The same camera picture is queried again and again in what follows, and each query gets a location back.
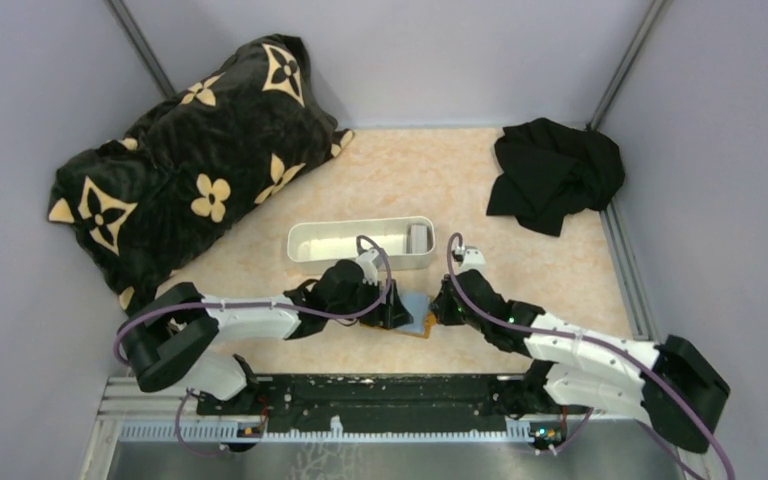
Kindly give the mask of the mustard leather card holder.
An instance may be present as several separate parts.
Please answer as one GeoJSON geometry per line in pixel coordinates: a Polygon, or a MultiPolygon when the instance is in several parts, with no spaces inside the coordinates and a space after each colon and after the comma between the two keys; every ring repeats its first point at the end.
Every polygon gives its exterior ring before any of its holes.
{"type": "Polygon", "coordinates": [[[372,313],[363,316],[359,324],[377,330],[428,339],[436,323],[427,294],[393,291],[387,301],[372,313]]]}

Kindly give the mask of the white oblong plastic tray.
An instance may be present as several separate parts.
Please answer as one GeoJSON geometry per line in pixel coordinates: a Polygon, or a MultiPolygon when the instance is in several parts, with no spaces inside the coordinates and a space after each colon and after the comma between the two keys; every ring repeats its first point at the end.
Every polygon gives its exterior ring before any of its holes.
{"type": "Polygon", "coordinates": [[[391,268],[421,270],[433,259],[436,233],[432,221],[424,216],[379,219],[306,222],[294,225],[287,236],[286,254],[291,263],[305,275],[319,275],[338,260],[358,255],[356,238],[367,236],[389,256],[391,268]],[[406,236],[412,224],[428,226],[429,251],[424,255],[406,253],[406,236]]]}

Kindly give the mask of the stack of white cards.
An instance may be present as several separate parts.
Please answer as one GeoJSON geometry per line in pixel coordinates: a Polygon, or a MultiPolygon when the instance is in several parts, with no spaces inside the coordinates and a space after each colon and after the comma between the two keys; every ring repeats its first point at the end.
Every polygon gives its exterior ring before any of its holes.
{"type": "Polygon", "coordinates": [[[425,224],[412,224],[406,236],[406,253],[424,255],[429,251],[429,228],[425,224]]]}

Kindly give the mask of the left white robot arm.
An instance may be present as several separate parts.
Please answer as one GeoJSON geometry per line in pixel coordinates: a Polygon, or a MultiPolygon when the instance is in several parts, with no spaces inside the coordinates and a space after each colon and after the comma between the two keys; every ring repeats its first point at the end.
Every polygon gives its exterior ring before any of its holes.
{"type": "Polygon", "coordinates": [[[396,330],[417,323],[392,277],[379,279],[372,260],[340,260],[320,278],[280,295],[233,300],[176,285],[123,324],[115,351],[145,393],[173,386],[220,402],[249,399],[257,378],[245,359],[214,351],[243,339],[296,340],[331,321],[396,330]]]}

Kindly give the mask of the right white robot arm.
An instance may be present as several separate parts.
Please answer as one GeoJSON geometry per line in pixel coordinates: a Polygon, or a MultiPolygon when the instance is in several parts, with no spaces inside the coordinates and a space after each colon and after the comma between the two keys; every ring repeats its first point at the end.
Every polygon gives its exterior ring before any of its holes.
{"type": "Polygon", "coordinates": [[[582,406],[623,415],[693,453],[709,450],[731,388],[689,340],[663,343],[589,330],[527,302],[507,300],[477,270],[445,275],[432,310],[468,325],[506,353],[531,359],[535,407],[582,406]]]}

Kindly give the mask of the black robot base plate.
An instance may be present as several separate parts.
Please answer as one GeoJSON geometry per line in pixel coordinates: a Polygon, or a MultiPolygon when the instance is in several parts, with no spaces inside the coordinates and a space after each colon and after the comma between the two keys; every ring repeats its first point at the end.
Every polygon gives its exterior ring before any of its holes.
{"type": "Polygon", "coordinates": [[[276,374],[227,401],[196,398],[202,416],[253,416],[269,433],[325,432],[332,419],[346,433],[491,432],[531,415],[586,411],[558,405],[524,374],[276,374]]]}

